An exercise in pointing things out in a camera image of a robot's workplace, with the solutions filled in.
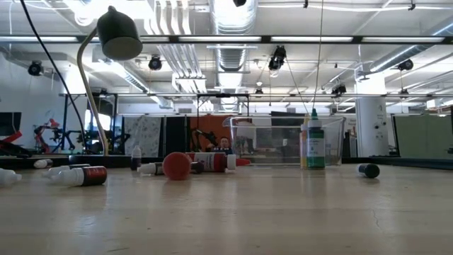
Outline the orange wall panel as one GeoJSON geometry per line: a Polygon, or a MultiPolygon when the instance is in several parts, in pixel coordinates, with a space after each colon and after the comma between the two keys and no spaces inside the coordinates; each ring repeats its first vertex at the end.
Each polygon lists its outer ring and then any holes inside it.
{"type": "MultiPolygon", "coordinates": [[[[228,118],[228,115],[201,115],[199,117],[193,116],[189,118],[190,121],[190,130],[197,128],[198,130],[204,132],[213,132],[217,137],[217,143],[219,145],[221,137],[228,137],[231,141],[231,132],[228,126],[224,126],[224,121],[228,118]]],[[[202,145],[202,151],[204,152],[210,142],[206,140],[203,136],[200,136],[200,142],[202,145]]]]}

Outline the large light red colouring bottle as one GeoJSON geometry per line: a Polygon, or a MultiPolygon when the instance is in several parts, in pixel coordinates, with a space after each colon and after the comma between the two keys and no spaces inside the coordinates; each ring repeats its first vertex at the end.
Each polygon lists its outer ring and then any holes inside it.
{"type": "Polygon", "coordinates": [[[181,152],[168,154],[163,161],[164,175],[171,181],[184,181],[190,175],[191,159],[181,152]]]}

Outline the large green colouring bottle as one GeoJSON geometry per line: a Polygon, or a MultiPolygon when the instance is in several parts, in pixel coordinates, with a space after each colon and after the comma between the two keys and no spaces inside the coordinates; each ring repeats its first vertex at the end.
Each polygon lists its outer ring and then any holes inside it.
{"type": "Polygon", "coordinates": [[[306,148],[308,169],[325,169],[325,132],[315,108],[312,109],[311,118],[308,122],[306,148]]]}

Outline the small dark green dropper bottle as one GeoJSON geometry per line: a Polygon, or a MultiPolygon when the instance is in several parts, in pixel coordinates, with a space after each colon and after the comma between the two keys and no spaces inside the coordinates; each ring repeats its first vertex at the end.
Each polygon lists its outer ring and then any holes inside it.
{"type": "Polygon", "coordinates": [[[380,175],[380,168],[376,164],[359,164],[357,172],[361,177],[375,179],[380,175]]]}

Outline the clear plastic container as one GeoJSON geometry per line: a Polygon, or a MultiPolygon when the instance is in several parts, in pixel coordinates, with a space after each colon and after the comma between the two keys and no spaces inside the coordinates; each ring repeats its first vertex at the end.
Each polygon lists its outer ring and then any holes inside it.
{"type": "MultiPolygon", "coordinates": [[[[301,168],[301,125],[306,113],[272,112],[262,116],[234,116],[224,121],[231,132],[231,148],[253,164],[295,165],[301,168]]],[[[346,118],[319,116],[325,132],[326,166],[341,164],[346,118]]]]}

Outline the silver ceiling duct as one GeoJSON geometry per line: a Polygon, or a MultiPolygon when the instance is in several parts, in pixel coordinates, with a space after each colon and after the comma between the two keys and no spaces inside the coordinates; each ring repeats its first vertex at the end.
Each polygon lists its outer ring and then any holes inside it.
{"type": "MultiPolygon", "coordinates": [[[[258,0],[209,0],[210,18],[215,35],[248,35],[253,32],[258,0]]],[[[245,49],[216,50],[221,71],[240,71],[246,60],[245,49]]]]}

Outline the black aluminium table frame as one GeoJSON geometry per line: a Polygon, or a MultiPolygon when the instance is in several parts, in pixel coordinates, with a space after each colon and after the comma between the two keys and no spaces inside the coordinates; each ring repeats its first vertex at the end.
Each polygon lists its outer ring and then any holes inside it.
{"type": "MultiPolygon", "coordinates": [[[[63,157],[44,157],[51,159],[54,166],[68,164],[90,164],[105,166],[107,168],[126,168],[131,165],[131,157],[113,155],[104,157],[100,155],[66,155],[63,157]]],[[[0,167],[5,169],[32,169],[38,157],[21,159],[17,157],[0,157],[0,167]]],[[[411,159],[400,157],[358,157],[342,158],[342,164],[378,164],[392,166],[407,166],[426,169],[442,169],[453,171],[453,159],[411,159]]]]}

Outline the black desk lamp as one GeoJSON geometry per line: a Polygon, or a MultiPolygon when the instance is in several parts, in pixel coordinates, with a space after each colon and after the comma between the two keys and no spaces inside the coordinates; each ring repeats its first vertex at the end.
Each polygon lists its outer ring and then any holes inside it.
{"type": "Polygon", "coordinates": [[[76,55],[76,64],[86,90],[86,97],[91,113],[98,125],[98,135],[100,136],[101,144],[103,146],[103,153],[101,155],[73,155],[69,157],[69,163],[100,165],[107,168],[122,168],[129,166],[131,160],[125,156],[109,154],[108,139],[105,135],[105,130],[100,123],[98,109],[91,92],[91,87],[88,84],[82,62],[86,46],[95,37],[98,37],[103,54],[111,60],[130,60],[138,56],[143,48],[135,22],[126,14],[117,11],[113,6],[109,6],[108,10],[98,18],[96,27],[81,42],[76,55]]]}

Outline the person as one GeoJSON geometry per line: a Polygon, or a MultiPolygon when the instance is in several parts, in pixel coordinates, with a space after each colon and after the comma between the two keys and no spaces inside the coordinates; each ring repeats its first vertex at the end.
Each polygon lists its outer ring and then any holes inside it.
{"type": "Polygon", "coordinates": [[[228,137],[221,137],[219,145],[216,147],[216,150],[224,152],[225,154],[233,154],[230,141],[228,137]]]}

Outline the red background desk lamp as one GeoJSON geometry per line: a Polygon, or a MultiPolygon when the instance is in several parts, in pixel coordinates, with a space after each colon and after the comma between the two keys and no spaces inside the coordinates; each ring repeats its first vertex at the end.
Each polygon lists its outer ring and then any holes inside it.
{"type": "Polygon", "coordinates": [[[62,129],[59,127],[59,123],[53,118],[50,118],[45,124],[36,126],[34,129],[35,148],[38,153],[49,154],[53,153],[58,149],[62,141],[62,129]],[[50,149],[48,143],[46,143],[43,133],[46,130],[50,130],[53,136],[50,138],[53,142],[58,142],[54,150],[50,149]]]}

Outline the white bottle far left edge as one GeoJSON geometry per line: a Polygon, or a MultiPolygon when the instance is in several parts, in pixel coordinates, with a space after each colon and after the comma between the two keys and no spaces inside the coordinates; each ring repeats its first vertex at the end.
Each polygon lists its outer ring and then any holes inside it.
{"type": "Polygon", "coordinates": [[[10,186],[22,179],[14,170],[0,169],[0,186],[10,186]]]}

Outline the large dark red colouring bottle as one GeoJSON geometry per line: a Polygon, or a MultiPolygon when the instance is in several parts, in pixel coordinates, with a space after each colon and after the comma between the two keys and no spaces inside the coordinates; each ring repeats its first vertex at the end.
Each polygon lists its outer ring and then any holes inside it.
{"type": "Polygon", "coordinates": [[[224,152],[186,152],[192,161],[200,162],[205,172],[223,173],[227,170],[235,170],[238,166],[248,166],[251,161],[237,158],[235,154],[224,152]]]}

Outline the black background rig frame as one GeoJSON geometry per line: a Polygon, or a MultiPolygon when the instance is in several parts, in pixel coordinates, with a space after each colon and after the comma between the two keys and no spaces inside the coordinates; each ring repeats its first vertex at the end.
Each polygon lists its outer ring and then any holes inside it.
{"type": "Polygon", "coordinates": [[[429,101],[436,98],[443,98],[446,101],[441,107],[453,105],[453,92],[442,93],[95,93],[93,98],[99,101],[102,98],[113,97],[116,101],[124,100],[129,103],[155,103],[161,110],[170,109],[178,111],[179,108],[186,108],[193,103],[195,113],[201,112],[214,114],[216,112],[228,112],[231,106],[232,112],[239,112],[241,107],[249,108],[252,103],[265,103],[270,106],[285,104],[290,106],[301,106],[306,111],[315,107],[340,106],[361,98],[383,98],[392,103],[403,103],[409,101],[429,101]]]}

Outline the large yellow colouring bottle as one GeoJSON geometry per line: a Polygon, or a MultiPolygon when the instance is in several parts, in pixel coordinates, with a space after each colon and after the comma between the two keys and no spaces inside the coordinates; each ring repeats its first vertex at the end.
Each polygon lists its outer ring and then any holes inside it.
{"type": "Polygon", "coordinates": [[[300,163],[301,169],[307,170],[308,163],[307,163],[307,135],[308,135],[308,123],[309,119],[305,118],[303,124],[301,125],[301,132],[299,136],[300,141],[300,163]]]}

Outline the white ceiling pipes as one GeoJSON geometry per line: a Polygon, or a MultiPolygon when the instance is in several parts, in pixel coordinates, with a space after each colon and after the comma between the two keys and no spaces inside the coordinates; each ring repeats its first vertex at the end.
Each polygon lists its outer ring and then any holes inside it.
{"type": "MultiPolygon", "coordinates": [[[[148,14],[144,29],[149,35],[191,35],[189,0],[145,0],[148,14]]],[[[159,45],[158,50],[173,72],[173,86],[186,93],[206,92],[206,78],[202,73],[193,44],[159,45]]]]}

